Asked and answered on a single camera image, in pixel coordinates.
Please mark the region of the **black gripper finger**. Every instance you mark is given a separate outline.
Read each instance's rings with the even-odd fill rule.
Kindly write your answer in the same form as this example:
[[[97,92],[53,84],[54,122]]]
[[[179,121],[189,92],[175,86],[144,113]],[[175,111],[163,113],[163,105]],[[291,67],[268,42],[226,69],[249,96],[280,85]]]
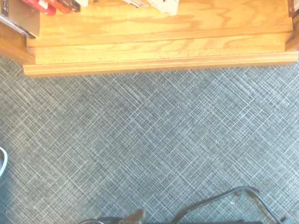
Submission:
[[[133,214],[119,221],[120,224],[143,224],[145,219],[145,210],[138,209]]]

